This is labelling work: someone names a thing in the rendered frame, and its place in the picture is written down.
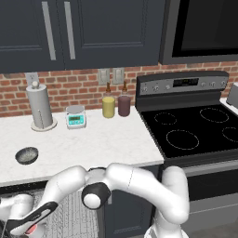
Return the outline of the dark base cupboard door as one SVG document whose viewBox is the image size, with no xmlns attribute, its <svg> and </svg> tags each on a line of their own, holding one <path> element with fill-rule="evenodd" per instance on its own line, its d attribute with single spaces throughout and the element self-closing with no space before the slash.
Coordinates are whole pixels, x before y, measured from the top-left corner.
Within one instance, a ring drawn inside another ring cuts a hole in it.
<svg viewBox="0 0 238 238">
<path fill-rule="evenodd" d="M 113 191 L 104 206 L 105 238 L 143 236 L 152 224 L 155 208 L 147 200 L 128 192 Z"/>
</svg>

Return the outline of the dark grey speckled bowl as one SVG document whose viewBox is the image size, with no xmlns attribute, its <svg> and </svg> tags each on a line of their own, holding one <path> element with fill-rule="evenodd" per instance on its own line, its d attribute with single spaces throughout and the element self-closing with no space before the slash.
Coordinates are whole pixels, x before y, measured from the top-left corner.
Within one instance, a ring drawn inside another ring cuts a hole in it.
<svg viewBox="0 0 238 238">
<path fill-rule="evenodd" d="M 26 147 L 15 154 L 15 159 L 21 165 L 30 165 L 38 158 L 38 150 L 35 147 Z"/>
</svg>

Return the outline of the oven door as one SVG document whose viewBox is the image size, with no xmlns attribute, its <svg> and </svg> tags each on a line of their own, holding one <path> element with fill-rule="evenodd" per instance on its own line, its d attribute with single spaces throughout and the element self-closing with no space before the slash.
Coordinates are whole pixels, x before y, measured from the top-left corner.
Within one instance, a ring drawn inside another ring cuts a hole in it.
<svg viewBox="0 0 238 238">
<path fill-rule="evenodd" d="M 238 219 L 238 169 L 187 177 L 190 216 L 187 232 L 214 228 Z"/>
</svg>

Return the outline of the dishwasher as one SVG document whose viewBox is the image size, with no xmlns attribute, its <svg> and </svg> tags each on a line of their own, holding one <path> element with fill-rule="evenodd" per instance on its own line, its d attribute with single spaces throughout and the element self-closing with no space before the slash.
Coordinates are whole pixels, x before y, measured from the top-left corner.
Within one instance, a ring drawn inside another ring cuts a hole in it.
<svg viewBox="0 0 238 238">
<path fill-rule="evenodd" d="M 46 186 L 46 180 L 32 183 L 23 183 L 19 185 L 9 185 L 0 187 L 0 196 L 11 197 L 20 193 L 29 193 L 34 197 L 34 206 L 37 206 L 43 196 Z"/>
</svg>

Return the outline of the purple liquid bottle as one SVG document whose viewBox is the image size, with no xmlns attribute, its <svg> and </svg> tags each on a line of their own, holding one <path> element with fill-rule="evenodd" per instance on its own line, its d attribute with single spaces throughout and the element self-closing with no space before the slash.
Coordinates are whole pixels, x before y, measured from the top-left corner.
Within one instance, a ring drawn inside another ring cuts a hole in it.
<svg viewBox="0 0 238 238">
<path fill-rule="evenodd" d="M 122 89 L 122 94 L 118 97 L 118 114 L 127 117 L 130 114 L 130 97 L 127 94 L 126 82 Z"/>
</svg>

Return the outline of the yellow liquid bottle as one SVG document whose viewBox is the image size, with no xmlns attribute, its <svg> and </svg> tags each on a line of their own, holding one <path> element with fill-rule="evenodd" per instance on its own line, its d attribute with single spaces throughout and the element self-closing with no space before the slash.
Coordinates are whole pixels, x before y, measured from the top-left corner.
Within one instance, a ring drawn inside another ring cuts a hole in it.
<svg viewBox="0 0 238 238">
<path fill-rule="evenodd" d="M 105 118 L 113 118 L 115 109 L 115 98 L 112 96 L 110 84 L 107 84 L 105 94 L 102 98 L 102 114 Z"/>
</svg>

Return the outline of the white and teal kitchen scale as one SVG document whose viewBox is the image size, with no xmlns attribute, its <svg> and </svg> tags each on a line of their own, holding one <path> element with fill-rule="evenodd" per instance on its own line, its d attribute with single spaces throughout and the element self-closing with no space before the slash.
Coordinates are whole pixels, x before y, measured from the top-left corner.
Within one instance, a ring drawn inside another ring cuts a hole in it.
<svg viewBox="0 0 238 238">
<path fill-rule="evenodd" d="M 72 105 L 66 108 L 66 125 L 69 129 L 86 127 L 86 111 L 82 105 Z"/>
</svg>

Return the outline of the black glass-top stove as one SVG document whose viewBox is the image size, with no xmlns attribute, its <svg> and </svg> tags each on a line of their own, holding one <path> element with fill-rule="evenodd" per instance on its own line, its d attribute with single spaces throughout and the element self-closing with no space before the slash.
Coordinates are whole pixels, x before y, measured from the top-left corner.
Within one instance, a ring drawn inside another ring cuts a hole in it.
<svg viewBox="0 0 238 238">
<path fill-rule="evenodd" d="M 135 107 L 166 165 L 238 160 L 238 115 L 219 101 L 228 79 L 223 71 L 137 78 Z"/>
</svg>

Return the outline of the paper towel roll on holder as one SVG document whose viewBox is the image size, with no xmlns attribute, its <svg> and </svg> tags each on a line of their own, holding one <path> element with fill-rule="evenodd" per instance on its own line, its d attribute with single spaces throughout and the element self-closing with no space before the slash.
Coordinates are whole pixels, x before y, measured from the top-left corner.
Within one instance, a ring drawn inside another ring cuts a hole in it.
<svg viewBox="0 0 238 238">
<path fill-rule="evenodd" d="M 58 122 L 52 116 L 46 86 L 33 81 L 26 91 L 33 115 L 32 130 L 45 132 L 53 129 Z"/>
</svg>

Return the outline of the silver toaster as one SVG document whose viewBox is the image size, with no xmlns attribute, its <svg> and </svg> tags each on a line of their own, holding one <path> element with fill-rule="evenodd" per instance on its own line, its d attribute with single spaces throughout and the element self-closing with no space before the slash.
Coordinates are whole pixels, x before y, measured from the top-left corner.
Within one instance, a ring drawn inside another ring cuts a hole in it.
<svg viewBox="0 0 238 238">
<path fill-rule="evenodd" d="M 238 109 L 238 83 L 233 83 L 226 102 Z"/>
</svg>

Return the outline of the black microwave oven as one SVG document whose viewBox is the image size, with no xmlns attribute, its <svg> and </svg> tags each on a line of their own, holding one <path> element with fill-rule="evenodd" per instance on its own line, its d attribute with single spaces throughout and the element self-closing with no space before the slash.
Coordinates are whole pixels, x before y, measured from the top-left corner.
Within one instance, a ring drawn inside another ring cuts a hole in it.
<svg viewBox="0 0 238 238">
<path fill-rule="evenodd" d="M 159 61 L 238 61 L 238 0 L 166 0 Z"/>
</svg>

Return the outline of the grey wall socket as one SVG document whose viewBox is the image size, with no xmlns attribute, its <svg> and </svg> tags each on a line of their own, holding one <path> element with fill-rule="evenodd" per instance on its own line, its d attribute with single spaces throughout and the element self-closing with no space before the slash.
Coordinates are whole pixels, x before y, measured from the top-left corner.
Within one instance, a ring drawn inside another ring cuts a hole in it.
<svg viewBox="0 0 238 238">
<path fill-rule="evenodd" d="M 110 70 L 109 69 L 99 69 L 98 71 L 99 84 L 104 86 L 110 82 Z"/>
<path fill-rule="evenodd" d="M 26 73 L 26 81 L 27 84 L 30 86 L 33 81 L 39 81 L 38 73 Z"/>
<path fill-rule="evenodd" d="M 112 83 L 114 85 L 121 85 L 125 80 L 125 69 L 124 68 L 113 68 L 112 69 Z"/>
</svg>

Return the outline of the wide dark wall cupboard door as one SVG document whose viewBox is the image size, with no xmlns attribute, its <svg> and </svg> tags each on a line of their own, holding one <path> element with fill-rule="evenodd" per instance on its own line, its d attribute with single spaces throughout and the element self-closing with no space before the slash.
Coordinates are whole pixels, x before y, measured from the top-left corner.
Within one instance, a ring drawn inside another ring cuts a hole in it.
<svg viewBox="0 0 238 238">
<path fill-rule="evenodd" d="M 76 59 L 70 59 L 64 2 L 71 3 Z M 165 0 L 57 0 L 67 70 L 156 65 Z"/>
</svg>

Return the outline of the narrow dark wall cupboard door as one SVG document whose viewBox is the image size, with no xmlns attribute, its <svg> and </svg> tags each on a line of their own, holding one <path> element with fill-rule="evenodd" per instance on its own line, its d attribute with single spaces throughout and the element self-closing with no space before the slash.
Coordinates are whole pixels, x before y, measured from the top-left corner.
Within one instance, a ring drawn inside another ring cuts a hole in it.
<svg viewBox="0 0 238 238">
<path fill-rule="evenodd" d="M 42 2 L 48 2 L 56 60 L 49 56 Z M 0 0 L 0 73 L 64 69 L 56 0 Z"/>
</svg>

